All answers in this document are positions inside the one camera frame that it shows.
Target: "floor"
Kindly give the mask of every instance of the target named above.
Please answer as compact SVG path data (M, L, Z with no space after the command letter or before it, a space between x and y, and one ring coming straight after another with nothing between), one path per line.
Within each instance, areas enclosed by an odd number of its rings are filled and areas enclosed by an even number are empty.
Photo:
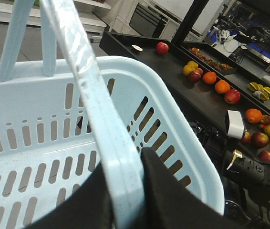
M7 24L0 23L0 57L2 48L5 42L5 36L7 33ZM37 61L42 59L42 49L41 49L41 30L38 27L28 27L24 36L24 40L21 46L19 56L17 58L18 62L21 61ZM92 48L96 56L107 55L101 48L99 48L99 43L92 43ZM58 48L57 58L62 59L62 53Z

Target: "apple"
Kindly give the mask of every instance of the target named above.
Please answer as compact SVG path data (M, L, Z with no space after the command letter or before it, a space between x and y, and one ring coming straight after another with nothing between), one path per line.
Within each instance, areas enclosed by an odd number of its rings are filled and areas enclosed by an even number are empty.
M258 124L258 127L259 127L260 129L264 129L264 128L266 127L266 125L264 125L264 124Z
M236 89L230 89L224 95L224 100L229 104L236 104L241 98L240 92Z
M261 122L262 124L264 124L264 125L269 125L269 124L270 124L270 116L267 115L267 114L264 114L264 115L262 116L262 119L261 119L260 122Z
M197 72L197 73L199 73L201 76L203 76L203 74L204 74L204 71L201 68L197 68L194 71Z
M169 46L166 43L159 42L156 45L156 53L159 55L165 55L169 51Z
M263 148L270 142L270 138L261 132L256 132L251 137L251 144L257 148Z
M195 71L192 71L188 75L188 80L192 83L197 83L200 81L200 79L201 79L201 75Z
M251 134L248 131L245 131L243 138L240 140L240 142L244 145L250 143L251 140Z
M258 157L262 161L270 162L270 151L264 150L258 154Z

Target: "black tray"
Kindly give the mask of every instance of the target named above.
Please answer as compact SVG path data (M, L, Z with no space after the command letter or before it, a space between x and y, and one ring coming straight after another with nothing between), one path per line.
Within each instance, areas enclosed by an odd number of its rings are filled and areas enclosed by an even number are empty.
M234 74L238 71L239 65L237 65L235 62L233 62L230 58L226 57L219 51L215 50L211 46L209 46L207 43L201 43L201 42L184 42L181 45L181 49L183 51L186 51L187 54L189 54L193 59L199 62L203 62L201 59L199 59L197 56L195 56L192 52L189 51L191 48L199 48L200 54L205 55L208 58L211 58L214 61L218 61L220 63L228 64L232 67L232 69L226 69L226 70L219 70L218 72L222 75L230 75Z
M169 46L169 52L164 56L160 56L155 52L155 46L160 41L167 43ZM140 46L143 48L143 51L134 51L132 44ZM247 82L243 82L243 80L247 80L246 77L240 76L236 81L231 80L230 82L230 85L239 90L242 96L241 101L237 104L226 103L223 95L215 92L213 85L206 85L202 81L196 84L190 83L182 74L182 68L188 61L193 60L193 58L169 41L105 32L100 42L100 47L108 55L130 57L151 67L165 82L188 121L197 120L204 125L214 126L221 133L226 133L224 119L227 110L236 110L244 114L249 108L257 108L264 114L270 115L270 108L266 108L270 100L263 104L255 98L251 99L247 94ZM199 65L204 72L213 71L205 63L199 63ZM232 76L223 76L220 73L217 75L219 79ZM247 122L246 128L251 133L258 131L257 125L251 125ZM231 147L239 145L238 148L242 148L242 150L253 154L262 150L270 150L270 144L259 151L252 148L251 145L246 147L240 146L238 141L235 141L232 145Z

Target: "oven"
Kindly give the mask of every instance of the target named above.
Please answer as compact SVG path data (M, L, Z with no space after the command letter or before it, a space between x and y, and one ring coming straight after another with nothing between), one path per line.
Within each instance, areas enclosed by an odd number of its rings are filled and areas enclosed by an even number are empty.
M130 20L130 27L145 37L158 38L166 21L149 8L138 3Z

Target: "light blue plastic basket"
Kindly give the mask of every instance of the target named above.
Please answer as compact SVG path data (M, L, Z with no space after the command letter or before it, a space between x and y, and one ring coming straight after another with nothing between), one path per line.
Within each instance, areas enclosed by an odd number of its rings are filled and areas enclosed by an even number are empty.
M133 59L96 61L72 0L41 1L43 62L15 63L33 2L15 1L0 62L0 228L54 209L99 160L116 228L127 228L145 207L145 146L222 214L217 171L160 77ZM67 61L55 60L55 37Z

